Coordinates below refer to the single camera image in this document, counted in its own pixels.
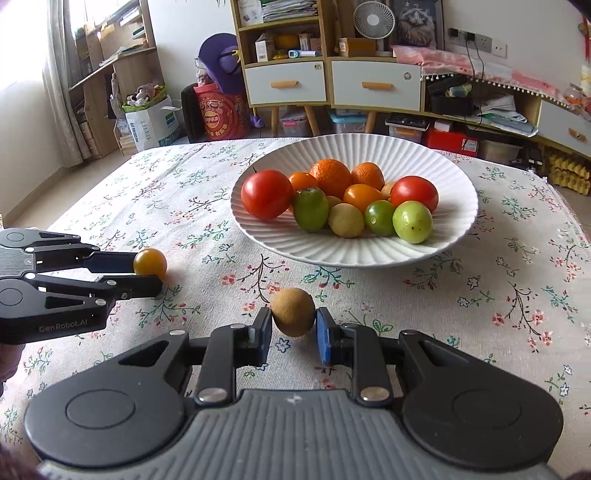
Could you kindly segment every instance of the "floral tablecloth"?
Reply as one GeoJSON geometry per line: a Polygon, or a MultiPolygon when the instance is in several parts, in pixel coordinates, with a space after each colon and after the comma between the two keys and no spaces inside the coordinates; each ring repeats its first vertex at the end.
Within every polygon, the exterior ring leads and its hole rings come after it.
{"type": "MultiPolygon", "coordinates": [[[[0,398],[2,444],[35,462],[22,420],[46,386],[170,329],[207,336],[220,325],[250,323],[275,292],[298,286],[337,321],[384,336],[418,329],[542,386],[565,418],[550,465],[564,476],[590,467],[591,249],[553,188],[521,170],[443,153],[472,179],[480,201],[476,223],[453,249],[386,270],[317,267],[255,245],[230,214],[241,172],[296,140],[139,153],[51,227],[105,250],[159,248],[169,275],[155,299],[119,302],[105,330],[26,347],[0,398]]],[[[240,369],[238,388],[347,387],[347,370],[321,366],[312,335],[290,339],[274,330],[268,364],[240,369]]]]}

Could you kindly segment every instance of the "pink blanket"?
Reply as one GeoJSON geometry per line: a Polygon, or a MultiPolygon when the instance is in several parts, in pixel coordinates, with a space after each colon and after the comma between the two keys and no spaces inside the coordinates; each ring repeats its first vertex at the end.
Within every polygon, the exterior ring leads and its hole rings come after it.
{"type": "MultiPolygon", "coordinates": [[[[423,75],[460,73],[472,76],[475,72],[476,77],[482,77],[482,63],[478,58],[472,58],[472,64],[474,65],[473,71],[470,58],[468,58],[468,55],[462,53],[431,50],[430,48],[421,47],[404,47],[401,45],[396,45],[393,49],[400,63],[420,65],[423,69],[423,75]]],[[[489,82],[521,88],[549,96],[559,102],[565,102],[564,96],[554,85],[530,77],[519,70],[505,65],[489,61],[485,62],[483,78],[489,82]]]]}

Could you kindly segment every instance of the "electrical outlet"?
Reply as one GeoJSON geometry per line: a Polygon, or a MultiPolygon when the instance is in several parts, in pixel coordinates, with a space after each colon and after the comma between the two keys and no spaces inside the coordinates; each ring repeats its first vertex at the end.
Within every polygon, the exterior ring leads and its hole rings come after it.
{"type": "Polygon", "coordinates": [[[448,28],[446,31],[445,42],[450,43],[452,45],[458,45],[464,48],[466,48],[467,43],[468,48],[472,50],[476,50],[476,47],[478,47],[478,51],[484,51],[486,53],[492,52],[492,38],[480,35],[478,33],[467,32],[465,30],[448,28]],[[466,34],[472,34],[470,35],[470,37],[474,36],[476,38],[476,41],[466,41],[466,34]]]}
{"type": "Polygon", "coordinates": [[[501,57],[502,59],[507,58],[507,44],[493,39],[492,54],[501,57]]]}

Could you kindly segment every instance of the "picture frame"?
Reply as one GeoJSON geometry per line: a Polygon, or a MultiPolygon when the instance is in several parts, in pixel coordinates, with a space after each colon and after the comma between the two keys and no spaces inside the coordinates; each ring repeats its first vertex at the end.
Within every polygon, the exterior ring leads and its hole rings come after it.
{"type": "Polygon", "coordinates": [[[443,0],[390,0],[396,16],[394,43],[444,50],[443,0]]]}

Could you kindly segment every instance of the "orange drawer handle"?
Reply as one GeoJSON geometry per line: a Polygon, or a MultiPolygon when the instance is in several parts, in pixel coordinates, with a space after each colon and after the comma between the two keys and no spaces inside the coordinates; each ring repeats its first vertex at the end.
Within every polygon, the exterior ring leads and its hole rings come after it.
{"type": "Polygon", "coordinates": [[[284,82],[271,82],[271,88],[295,88],[299,82],[297,80],[285,80],[284,82]]]}
{"type": "Polygon", "coordinates": [[[394,85],[391,83],[380,83],[380,82],[361,82],[361,86],[363,88],[367,88],[369,90],[392,90],[394,85]]]}
{"type": "Polygon", "coordinates": [[[572,128],[569,128],[569,135],[573,138],[576,138],[580,142],[587,143],[587,137],[585,137],[583,134],[580,134],[576,130],[573,130],[572,128]]]}

